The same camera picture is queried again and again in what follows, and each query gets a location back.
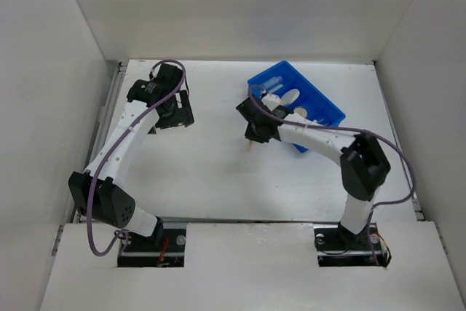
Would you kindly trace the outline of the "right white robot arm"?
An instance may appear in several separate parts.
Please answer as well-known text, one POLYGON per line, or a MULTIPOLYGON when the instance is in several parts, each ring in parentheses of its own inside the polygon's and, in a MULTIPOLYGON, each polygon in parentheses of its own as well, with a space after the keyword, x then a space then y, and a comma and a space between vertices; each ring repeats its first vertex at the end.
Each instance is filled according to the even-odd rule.
POLYGON ((343 134, 325 129, 276 104, 270 95, 261 100, 248 97, 236 110, 248 123, 245 131, 248 140, 292 143, 317 152, 340 167, 347 200, 337 239, 345 248, 361 243, 375 196, 391 170, 377 139, 364 132, 343 134))

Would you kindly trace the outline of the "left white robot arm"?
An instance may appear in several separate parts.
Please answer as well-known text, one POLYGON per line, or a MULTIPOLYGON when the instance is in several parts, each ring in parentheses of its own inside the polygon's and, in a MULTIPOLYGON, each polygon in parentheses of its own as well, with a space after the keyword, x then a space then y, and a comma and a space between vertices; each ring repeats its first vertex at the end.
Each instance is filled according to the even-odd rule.
POLYGON ((177 60, 161 60, 149 71, 147 80, 139 79, 128 90, 127 100, 113 133, 83 172, 73 172, 68 186, 74 203, 86 218, 87 240, 92 253, 105 256, 111 247, 99 251, 92 223, 99 221, 116 229, 110 245, 118 239, 138 242, 155 250, 163 240, 162 220, 139 208, 124 190, 131 162, 150 129, 173 110, 176 95, 185 91, 186 69, 177 60))

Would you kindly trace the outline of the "small white black-capped bottle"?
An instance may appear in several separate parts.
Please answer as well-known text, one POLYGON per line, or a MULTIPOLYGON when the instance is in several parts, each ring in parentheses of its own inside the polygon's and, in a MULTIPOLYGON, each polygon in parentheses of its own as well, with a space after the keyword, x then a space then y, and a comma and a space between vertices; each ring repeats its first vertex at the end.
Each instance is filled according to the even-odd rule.
POLYGON ((269 94, 274 94, 276 93, 278 90, 280 90, 281 88, 283 87, 282 84, 278 84, 270 89, 268 89, 266 92, 269 93, 269 94))

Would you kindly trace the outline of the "pink thick makeup stick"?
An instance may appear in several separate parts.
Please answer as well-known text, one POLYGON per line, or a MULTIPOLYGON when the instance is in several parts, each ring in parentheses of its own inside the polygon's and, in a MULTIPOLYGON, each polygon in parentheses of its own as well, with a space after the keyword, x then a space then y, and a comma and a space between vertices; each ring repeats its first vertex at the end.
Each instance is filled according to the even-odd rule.
POLYGON ((248 145, 247 145, 246 152, 250 152, 250 150, 251 150, 251 148, 252 148, 252 145, 253 145, 253 141, 249 140, 249 141, 248 141, 248 145))

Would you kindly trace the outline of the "round compact powder jar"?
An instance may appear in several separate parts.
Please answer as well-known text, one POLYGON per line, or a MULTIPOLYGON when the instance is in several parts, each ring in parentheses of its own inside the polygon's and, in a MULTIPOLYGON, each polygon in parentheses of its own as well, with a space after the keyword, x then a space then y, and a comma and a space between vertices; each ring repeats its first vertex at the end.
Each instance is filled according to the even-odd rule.
POLYGON ((297 106, 295 109, 294 109, 294 112, 299 114, 301 117, 303 118, 306 118, 307 115, 308 115, 308 112, 307 110, 304 108, 304 107, 301 107, 301 106, 297 106))

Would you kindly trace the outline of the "clear plastic bottle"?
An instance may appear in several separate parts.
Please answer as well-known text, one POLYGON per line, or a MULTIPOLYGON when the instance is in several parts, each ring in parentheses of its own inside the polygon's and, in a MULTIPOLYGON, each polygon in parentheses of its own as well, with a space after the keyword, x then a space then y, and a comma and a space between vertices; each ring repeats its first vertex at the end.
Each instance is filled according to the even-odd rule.
POLYGON ((273 76, 273 77, 269 78, 268 80, 260 83, 259 86, 263 90, 271 90, 275 86, 279 85, 281 83, 282 79, 283 78, 281 76, 273 76))

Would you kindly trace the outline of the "round white powder puff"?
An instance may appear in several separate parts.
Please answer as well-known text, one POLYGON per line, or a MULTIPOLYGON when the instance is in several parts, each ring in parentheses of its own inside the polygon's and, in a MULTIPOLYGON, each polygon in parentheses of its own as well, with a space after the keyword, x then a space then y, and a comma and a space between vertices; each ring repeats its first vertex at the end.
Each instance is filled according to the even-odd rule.
POLYGON ((286 106, 292 104, 295 100, 297 100, 300 96, 300 91, 296 88, 287 91, 282 97, 281 102, 282 105, 286 106))

